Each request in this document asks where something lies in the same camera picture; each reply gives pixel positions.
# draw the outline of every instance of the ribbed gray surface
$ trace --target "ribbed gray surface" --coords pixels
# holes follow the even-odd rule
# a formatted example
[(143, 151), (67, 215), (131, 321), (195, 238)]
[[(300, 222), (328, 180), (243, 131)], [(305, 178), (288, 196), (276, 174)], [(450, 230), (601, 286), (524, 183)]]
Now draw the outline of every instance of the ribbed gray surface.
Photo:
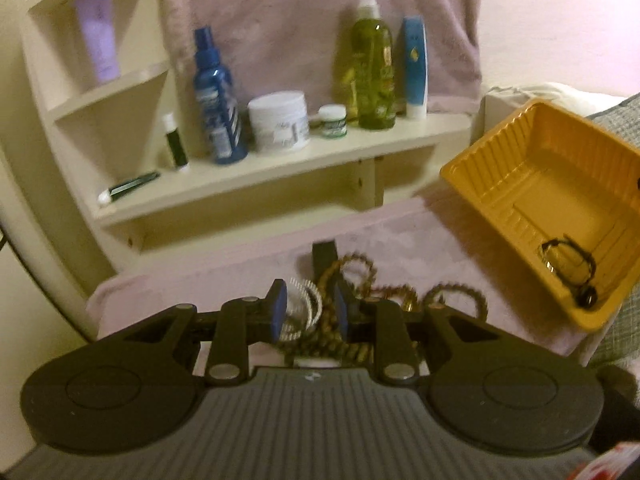
[(7, 477), (564, 480), (591, 459), (583, 449), (546, 458), (484, 452), (439, 427), (414, 392), (376, 384), (366, 370), (317, 374), (264, 368), (248, 384), (211, 390), (180, 430), (144, 449), (84, 457), (38, 446)]

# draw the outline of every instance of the blue spray bottle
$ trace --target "blue spray bottle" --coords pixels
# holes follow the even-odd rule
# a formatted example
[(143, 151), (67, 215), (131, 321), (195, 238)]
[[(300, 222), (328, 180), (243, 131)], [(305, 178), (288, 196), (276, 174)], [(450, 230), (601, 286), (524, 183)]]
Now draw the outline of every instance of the blue spray bottle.
[(193, 78), (196, 99), (200, 104), (207, 140), (218, 164), (231, 164), (246, 157), (240, 139), (242, 125), (238, 101), (232, 93), (229, 70), (220, 63), (220, 53), (213, 44), (209, 27), (193, 31), (196, 42), (196, 66)]

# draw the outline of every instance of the purple tube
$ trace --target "purple tube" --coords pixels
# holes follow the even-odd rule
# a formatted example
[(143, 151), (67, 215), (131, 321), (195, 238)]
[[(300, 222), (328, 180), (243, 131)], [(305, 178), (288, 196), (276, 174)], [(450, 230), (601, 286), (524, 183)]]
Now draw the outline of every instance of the purple tube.
[(120, 77), (113, 27), (113, 0), (75, 0), (84, 44), (98, 83)]

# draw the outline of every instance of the white pillow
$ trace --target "white pillow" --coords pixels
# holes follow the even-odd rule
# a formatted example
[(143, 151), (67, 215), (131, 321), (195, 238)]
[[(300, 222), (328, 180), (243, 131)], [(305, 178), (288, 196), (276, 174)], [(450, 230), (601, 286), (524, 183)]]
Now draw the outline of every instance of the white pillow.
[(582, 92), (562, 83), (492, 87), (484, 96), (484, 131), (491, 130), (533, 98), (543, 98), (586, 117), (621, 103), (626, 97)]

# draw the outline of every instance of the white lid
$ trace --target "white lid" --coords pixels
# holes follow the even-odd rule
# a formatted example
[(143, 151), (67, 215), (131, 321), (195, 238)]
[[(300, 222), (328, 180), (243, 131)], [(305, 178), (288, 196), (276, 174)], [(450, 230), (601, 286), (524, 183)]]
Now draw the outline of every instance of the white lid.
[(305, 94), (299, 91), (274, 92), (252, 99), (248, 108), (252, 120), (284, 117), (289, 114), (306, 116)]
[(380, 18), (380, 6), (376, 0), (360, 0), (358, 3), (358, 18)]
[(406, 104), (406, 118), (412, 121), (420, 121), (427, 118), (427, 103), (421, 105)]
[(105, 189), (100, 195), (98, 195), (98, 204), (101, 206), (109, 205), (111, 203), (111, 193), (108, 189)]
[(347, 107), (344, 105), (324, 105), (318, 110), (322, 121), (341, 121), (347, 118)]
[(164, 130), (168, 134), (178, 129), (178, 124), (175, 122), (175, 117), (172, 113), (162, 116), (162, 124), (164, 124)]

